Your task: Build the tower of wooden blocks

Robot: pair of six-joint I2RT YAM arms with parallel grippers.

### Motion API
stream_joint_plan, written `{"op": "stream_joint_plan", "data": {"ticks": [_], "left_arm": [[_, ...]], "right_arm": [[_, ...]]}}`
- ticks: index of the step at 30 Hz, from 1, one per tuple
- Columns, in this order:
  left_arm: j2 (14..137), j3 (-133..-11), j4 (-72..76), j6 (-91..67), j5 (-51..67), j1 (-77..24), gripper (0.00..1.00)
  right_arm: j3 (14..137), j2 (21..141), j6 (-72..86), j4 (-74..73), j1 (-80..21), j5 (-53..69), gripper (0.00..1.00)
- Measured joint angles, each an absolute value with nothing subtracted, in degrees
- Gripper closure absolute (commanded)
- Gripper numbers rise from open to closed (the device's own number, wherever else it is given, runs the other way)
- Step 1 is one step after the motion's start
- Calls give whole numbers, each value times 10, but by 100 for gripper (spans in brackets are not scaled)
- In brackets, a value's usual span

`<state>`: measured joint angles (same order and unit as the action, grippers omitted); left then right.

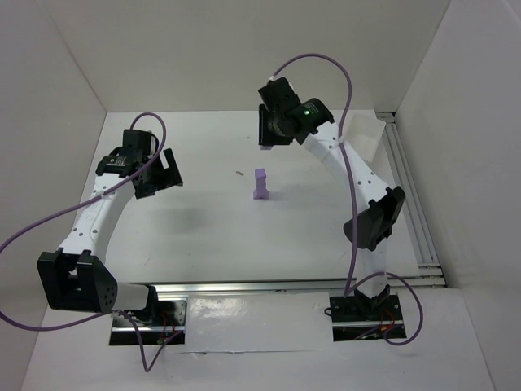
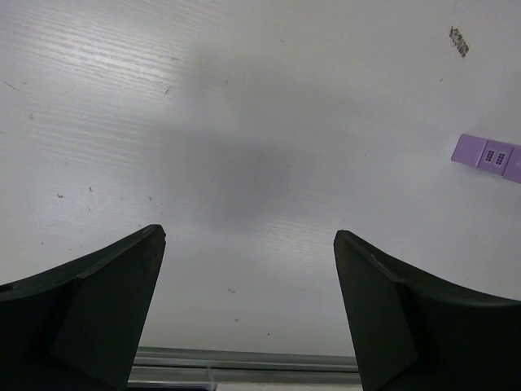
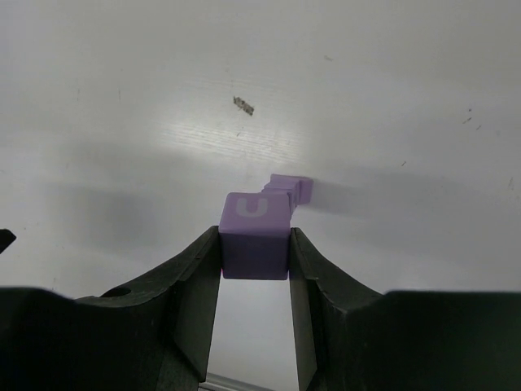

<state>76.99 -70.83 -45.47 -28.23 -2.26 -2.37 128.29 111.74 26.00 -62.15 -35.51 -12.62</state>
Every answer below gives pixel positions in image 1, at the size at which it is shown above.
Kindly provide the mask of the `white perforated metal bin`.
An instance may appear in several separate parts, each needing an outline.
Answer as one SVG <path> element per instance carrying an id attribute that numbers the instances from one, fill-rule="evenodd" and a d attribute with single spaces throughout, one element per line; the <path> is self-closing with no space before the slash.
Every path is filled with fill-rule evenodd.
<path id="1" fill-rule="evenodd" d="M 355 113 L 345 128 L 344 137 L 366 163 L 371 163 L 385 125 L 384 121 L 375 117 Z"/>

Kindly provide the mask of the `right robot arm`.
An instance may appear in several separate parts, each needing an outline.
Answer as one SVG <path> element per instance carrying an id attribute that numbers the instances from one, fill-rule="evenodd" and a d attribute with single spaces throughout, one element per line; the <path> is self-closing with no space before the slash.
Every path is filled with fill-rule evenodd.
<path id="1" fill-rule="evenodd" d="M 258 107 L 260 147 L 297 142 L 347 187 L 352 217 L 343 231 L 353 253 L 362 259 L 348 272 L 359 287 L 348 285 L 345 292 L 354 296 L 361 314 L 381 309 L 390 296 L 386 240 L 405 202 L 405 192 L 399 186 L 390 187 L 374 173 L 340 134 L 333 114 L 321 100 L 301 101 L 285 77 L 271 77 L 258 93 L 262 100 Z"/>

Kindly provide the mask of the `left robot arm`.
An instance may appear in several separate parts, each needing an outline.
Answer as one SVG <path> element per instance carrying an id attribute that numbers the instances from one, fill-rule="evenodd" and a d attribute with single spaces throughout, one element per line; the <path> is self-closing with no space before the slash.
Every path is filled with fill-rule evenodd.
<path id="1" fill-rule="evenodd" d="M 119 282 L 105 266 L 125 206 L 183 184 L 171 149 L 164 150 L 163 159 L 152 157 L 159 144 L 151 132 L 125 130 L 121 146 L 99 162 L 90 205 L 58 249 L 37 260 L 51 309 L 93 314 L 124 310 L 145 324 L 164 309 L 151 285 Z"/>

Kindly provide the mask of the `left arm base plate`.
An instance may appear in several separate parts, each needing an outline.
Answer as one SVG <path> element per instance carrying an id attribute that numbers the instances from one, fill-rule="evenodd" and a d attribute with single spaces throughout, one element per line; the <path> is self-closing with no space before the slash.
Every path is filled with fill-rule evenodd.
<path id="1" fill-rule="evenodd" d="M 187 298 L 174 297 L 159 301 L 153 314 L 128 310 L 128 316 L 138 326 L 145 346 L 184 345 L 186 339 Z M 138 337 L 130 320 L 121 314 L 112 317 L 110 346 L 137 346 Z"/>

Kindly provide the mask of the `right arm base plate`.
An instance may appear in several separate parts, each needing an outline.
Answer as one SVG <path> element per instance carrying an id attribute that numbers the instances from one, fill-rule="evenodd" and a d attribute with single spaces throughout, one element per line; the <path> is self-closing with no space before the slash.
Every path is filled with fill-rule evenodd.
<path id="1" fill-rule="evenodd" d="M 392 339 L 407 337 L 401 303 L 396 294 L 372 310 L 364 310 L 355 296 L 330 297 L 323 312 L 331 319 L 333 341 L 382 340 L 384 334 Z"/>

